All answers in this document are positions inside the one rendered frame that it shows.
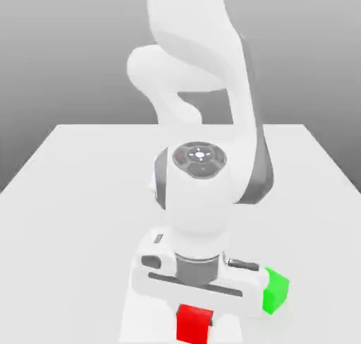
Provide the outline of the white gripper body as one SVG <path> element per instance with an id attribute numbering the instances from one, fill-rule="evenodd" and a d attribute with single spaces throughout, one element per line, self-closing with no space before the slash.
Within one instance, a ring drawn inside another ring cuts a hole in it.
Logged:
<path id="1" fill-rule="evenodd" d="M 140 267 L 131 271 L 135 292 L 171 302 L 192 305 L 237 317 L 258 318 L 263 315 L 267 270 L 241 269 L 220 264 L 219 276 L 208 285 L 185 285 L 161 270 Z"/>

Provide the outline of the small red cube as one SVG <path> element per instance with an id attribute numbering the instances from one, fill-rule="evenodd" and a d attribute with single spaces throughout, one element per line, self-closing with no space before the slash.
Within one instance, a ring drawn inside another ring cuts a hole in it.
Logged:
<path id="1" fill-rule="evenodd" d="M 212 310 L 180 304 L 176 312 L 176 339 L 189 344 L 208 344 Z"/>

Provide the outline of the small green cube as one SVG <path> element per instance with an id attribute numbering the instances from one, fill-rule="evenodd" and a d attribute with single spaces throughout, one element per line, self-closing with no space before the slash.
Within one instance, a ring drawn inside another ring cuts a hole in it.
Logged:
<path id="1" fill-rule="evenodd" d="M 269 267 L 266 267 L 269 274 L 269 283 L 264 289 L 262 309 L 267 314 L 274 314 L 288 296 L 290 280 Z"/>

